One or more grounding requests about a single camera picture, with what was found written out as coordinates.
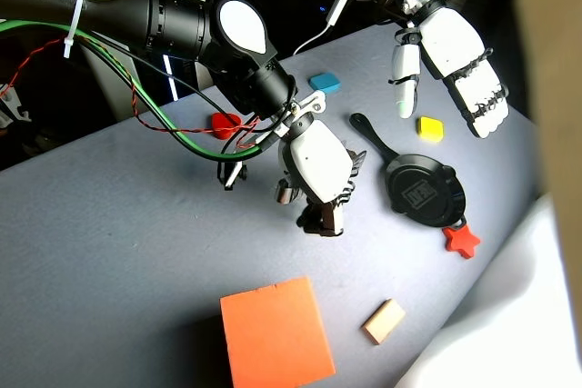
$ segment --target white light strip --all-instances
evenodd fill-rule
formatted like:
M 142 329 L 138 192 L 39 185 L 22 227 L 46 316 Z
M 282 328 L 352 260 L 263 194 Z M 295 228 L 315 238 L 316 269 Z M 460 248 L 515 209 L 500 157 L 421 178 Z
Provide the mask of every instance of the white light strip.
M 166 66 L 166 72 L 169 75 L 173 75 L 172 73 L 172 65 L 170 65 L 170 58 L 168 57 L 168 55 L 164 55 L 164 65 Z M 172 98 L 174 99 L 174 102 L 176 100 L 178 100 L 178 92 L 176 91 L 176 83 L 174 82 L 174 78 L 173 77 L 169 77 L 167 79 L 167 82 L 170 83 L 170 89 L 172 90 Z

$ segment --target blue block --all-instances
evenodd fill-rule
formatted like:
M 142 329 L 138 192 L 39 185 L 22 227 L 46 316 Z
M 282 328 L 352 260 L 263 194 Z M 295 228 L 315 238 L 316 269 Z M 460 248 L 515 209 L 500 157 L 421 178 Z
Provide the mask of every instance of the blue block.
M 324 93 L 333 93 L 339 90 L 341 82 L 331 73 L 313 76 L 309 79 L 309 84 L 314 90 L 321 90 Z

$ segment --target skillet handle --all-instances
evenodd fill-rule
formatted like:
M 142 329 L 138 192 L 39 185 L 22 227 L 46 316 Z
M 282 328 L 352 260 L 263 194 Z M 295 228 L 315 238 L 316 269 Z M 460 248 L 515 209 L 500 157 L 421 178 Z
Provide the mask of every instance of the skillet handle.
M 386 164 L 398 157 L 398 154 L 380 139 L 365 115 L 360 113 L 351 114 L 349 116 L 349 123 L 370 143 L 376 146 L 376 149 L 378 149 Z

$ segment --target red star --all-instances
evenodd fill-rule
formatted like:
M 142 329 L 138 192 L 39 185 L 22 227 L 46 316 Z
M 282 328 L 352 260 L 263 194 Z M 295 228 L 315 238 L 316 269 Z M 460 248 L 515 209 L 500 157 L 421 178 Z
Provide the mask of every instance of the red star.
M 481 243 L 466 224 L 460 229 L 447 227 L 443 229 L 443 234 L 447 237 L 446 249 L 449 252 L 459 252 L 466 259 L 475 256 L 475 246 Z

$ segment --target wooden block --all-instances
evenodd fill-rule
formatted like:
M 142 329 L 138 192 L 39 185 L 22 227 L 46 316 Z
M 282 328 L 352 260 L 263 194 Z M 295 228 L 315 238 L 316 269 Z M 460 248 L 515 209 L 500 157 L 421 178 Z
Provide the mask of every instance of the wooden block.
M 309 279 L 220 299 L 235 388 L 295 388 L 336 373 Z
M 386 300 L 382 306 L 364 323 L 362 329 L 370 339 L 380 345 L 398 326 L 406 315 L 396 300 Z

